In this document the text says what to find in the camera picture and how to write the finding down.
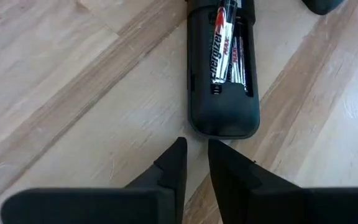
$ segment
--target battery compartment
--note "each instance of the battery compartment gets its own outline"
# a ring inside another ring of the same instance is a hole
[[[248,93],[240,83],[226,82],[221,92],[211,91],[210,56],[216,18],[215,0],[204,0],[188,14],[188,117],[199,133],[216,139],[251,137],[259,127],[259,96],[257,88],[254,34],[254,12],[237,10],[244,24],[244,55]]]

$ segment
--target wood grain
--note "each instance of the wood grain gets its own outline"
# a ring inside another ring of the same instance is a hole
[[[358,0],[327,17],[298,0],[256,10],[262,125],[227,143],[297,184],[358,184]],[[186,118],[185,19],[185,1],[0,1],[0,205],[32,187],[121,187],[184,136],[185,223],[221,223]]]

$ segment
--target wooden floor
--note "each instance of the wooden floor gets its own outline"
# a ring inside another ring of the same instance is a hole
[[[358,0],[255,0],[262,123],[227,142],[300,186],[358,186]],[[186,2],[0,0],[0,206],[32,187],[121,187],[188,139],[184,223],[221,223],[186,119]]]

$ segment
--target black plastic piece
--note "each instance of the black plastic piece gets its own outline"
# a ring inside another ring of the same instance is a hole
[[[208,156],[224,224],[358,223],[358,188],[302,189],[215,140]]]
[[[4,224],[181,224],[186,191],[186,139],[179,138],[124,189],[33,189],[9,198]]]
[[[237,16],[244,24],[247,94],[241,84],[226,82],[211,94],[210,58],[218,0],[188,0],[188,117],[200,134],[214,139],[244,139],[259,127],[259,95],[255,66],[255,7],[242,0]]]
[[[343,0],[302,0],[308,8],[319,15],[326,15],[340,5]]]

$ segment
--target black object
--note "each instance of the black object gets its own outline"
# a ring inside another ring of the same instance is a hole
[[[2,206],[4,224],[180,224],[186,183],[180,138],[124,189],[35,189]],[[209,141],[224,224],[358,223],[358,189],[302,189],[220,141]]]
[[[34,189],[9,198],[4,224],[181,224],[186,139],[179,138],[124,189]]]
[[[209,138],[242,139],[259,127],[253,0],[241,0],[237,17],[242,21],[247,87],[240,83],[220,85],[211,91],[210,61],[218,0],[188,0],[188,117],[192,127]]]
[[[343,2],[343,0],[302,0],[308,8],[319,15],[326,15]]]

